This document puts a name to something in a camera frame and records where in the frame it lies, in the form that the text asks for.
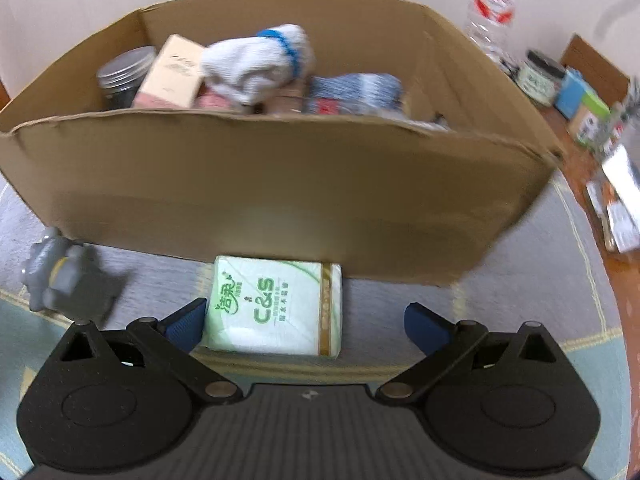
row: wooden chair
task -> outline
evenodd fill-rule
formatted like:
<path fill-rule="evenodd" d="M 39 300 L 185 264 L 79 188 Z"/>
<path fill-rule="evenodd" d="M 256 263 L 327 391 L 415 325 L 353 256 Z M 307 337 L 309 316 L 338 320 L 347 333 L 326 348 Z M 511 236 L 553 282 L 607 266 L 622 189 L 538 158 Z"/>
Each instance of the wooden chair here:
<path fill-rule="evenodd" d="M 628 76 L 577 34 L 564 51 L 560 63 L 579 70 L 608 106 L 622 102 L 626 97 Z"/>

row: screw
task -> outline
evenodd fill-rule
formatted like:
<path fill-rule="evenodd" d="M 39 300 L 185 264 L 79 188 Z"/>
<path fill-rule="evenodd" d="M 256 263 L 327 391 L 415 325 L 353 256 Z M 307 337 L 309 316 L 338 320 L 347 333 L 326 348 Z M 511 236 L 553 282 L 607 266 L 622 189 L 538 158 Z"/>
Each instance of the screw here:
<path fill-rule="evenodd" d="M 204 392 L 209 397 L 214 397 L 216 399 L 224 399 L 225 397 L 231 397 L 236 393 L 238 387 L 227 381 L 216 381 L 215 383 L 209 383 L 204 388 Z"/>
<path fill-rule="evenodd" d="M 406 399 L 411 396 L 414 389 L 404 383 L 387 383 L 380 387 L 380 392 L 389 399 Z"/>

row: red label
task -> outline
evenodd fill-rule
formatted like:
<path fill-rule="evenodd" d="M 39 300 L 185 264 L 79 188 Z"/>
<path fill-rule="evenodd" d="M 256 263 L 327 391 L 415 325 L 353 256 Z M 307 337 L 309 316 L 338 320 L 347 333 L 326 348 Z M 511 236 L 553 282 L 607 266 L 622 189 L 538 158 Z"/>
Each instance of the red label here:
<path fill-rule="evenodd" d="M 318 99 L 318 114 L 338 115 L 338 101 L 336 99 Z"/>
<path fill-rule="evenodd" d="M 474 7 L 480 16 L 486 20 L 509 25 L 513 21 L 513 0 L 473 0 Z"/>

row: box flap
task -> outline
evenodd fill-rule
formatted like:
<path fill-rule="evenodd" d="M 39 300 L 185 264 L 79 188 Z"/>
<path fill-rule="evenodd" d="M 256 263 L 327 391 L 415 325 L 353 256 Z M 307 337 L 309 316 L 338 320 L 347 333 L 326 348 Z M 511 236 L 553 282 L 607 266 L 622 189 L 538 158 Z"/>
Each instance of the box flap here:
<path fill-rule="evenodd" d="M 375 118 L 123 110 L 0 140 L 6 176 L 66 235 L 213 261 L 331 261 L 352 277 L 449 283 L 545 185 L 521 143 Z"/>

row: small box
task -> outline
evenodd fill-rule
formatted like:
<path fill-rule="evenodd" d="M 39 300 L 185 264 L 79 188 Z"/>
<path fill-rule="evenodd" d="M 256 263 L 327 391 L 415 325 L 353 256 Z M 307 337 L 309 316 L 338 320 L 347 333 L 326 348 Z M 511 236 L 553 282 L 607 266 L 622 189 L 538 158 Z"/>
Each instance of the small box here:
<path fill-rule="evenodd" d="M 571 121 L 580 107 L 584 94 L 588 91 L 593 90 L 582 79 L 582 74 L 573 68 L 567 69 L 562 88 L 556 99 L 556 108 L 567 120 Z"/>
<path fill-rule="evenodd" d="M 268 115 L 301 113 L 305 105 L 307 84 L 296 79 L 278 89 L 276 95 L 264 101 L 264 113 Z"/>
<path fill-rule="evenodd" d="M 204 346 L 335 358 L 341 338 L 340 265 L 216 258 Z"/>
<path fill-rule="evenodd" d="M 169 36 L 133 99 L 134 108 L 190 108 L 202 75 L 204 47 L 178 34 Z"/>

